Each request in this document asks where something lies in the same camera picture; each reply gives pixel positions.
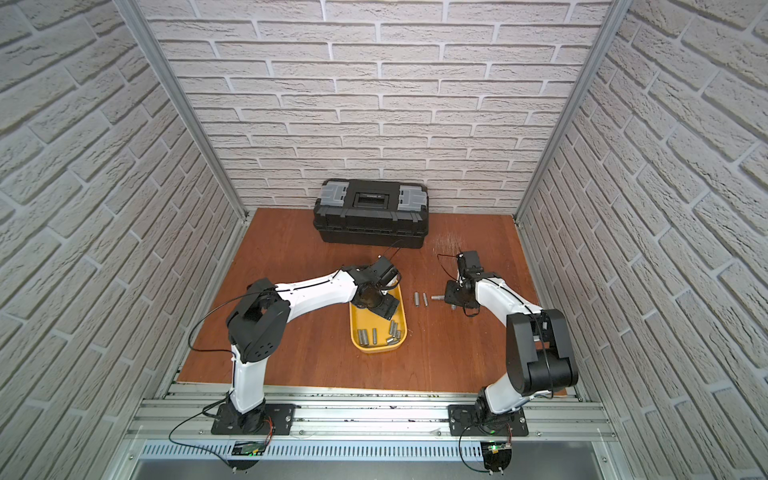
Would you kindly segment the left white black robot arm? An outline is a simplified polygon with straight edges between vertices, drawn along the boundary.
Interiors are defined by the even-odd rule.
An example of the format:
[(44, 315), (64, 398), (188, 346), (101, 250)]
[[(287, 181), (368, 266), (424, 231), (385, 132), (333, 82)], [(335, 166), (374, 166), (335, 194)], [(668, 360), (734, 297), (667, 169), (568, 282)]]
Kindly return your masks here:
[(342, 267), (305, 281), (274, 284), (264, 278), (253, 283), (226, 321), (233, 354), (227, 406), (238, 419), (263, 416), (268, 359), (288, 323), (336, 304), (351, 304), (390, 320), (400, 304), (391, 293), (399, 279), (393, 263), (380, 257), (370, 265)]

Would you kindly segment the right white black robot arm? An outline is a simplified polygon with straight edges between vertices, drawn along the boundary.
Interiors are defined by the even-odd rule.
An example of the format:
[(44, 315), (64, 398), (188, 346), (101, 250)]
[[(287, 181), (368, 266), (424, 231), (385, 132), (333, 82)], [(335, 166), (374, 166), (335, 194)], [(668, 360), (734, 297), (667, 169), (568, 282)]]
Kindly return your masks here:
[(565, 315), (544, 309), (481, 265), (475, 251), (456, 255), (456, 277), (444, 301), (462, 309), (486, 309), (505, 327), (506, 372), (484, 387), (475, 402), (476, 422), (489, 424), (518, 412), (531, 400), (553, 397), (576, 385), (579, 369)]

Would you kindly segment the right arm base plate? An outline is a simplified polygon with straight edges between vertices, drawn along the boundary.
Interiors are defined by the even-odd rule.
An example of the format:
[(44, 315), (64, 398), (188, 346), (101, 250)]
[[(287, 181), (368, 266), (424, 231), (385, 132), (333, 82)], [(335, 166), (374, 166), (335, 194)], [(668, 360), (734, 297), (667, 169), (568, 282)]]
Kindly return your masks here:
[(490, 436), (504, 438), (527, 437), (527, 419), (522, 409), (493, 414), (478, 410), (476, 405), (452, 404), (447, 407), (448, 426), (453, 437)]

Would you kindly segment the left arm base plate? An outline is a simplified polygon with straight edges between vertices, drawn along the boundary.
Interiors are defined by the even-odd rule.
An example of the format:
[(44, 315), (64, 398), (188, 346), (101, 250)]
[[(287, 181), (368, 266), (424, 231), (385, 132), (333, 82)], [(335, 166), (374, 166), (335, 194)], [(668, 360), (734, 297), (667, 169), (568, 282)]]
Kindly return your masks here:
[(297, 406), (295, 404), (262, 403), (247, 413), (240, 413), (227, 402), (218, 407), (214, 416), (213, 435), (290, 434)]

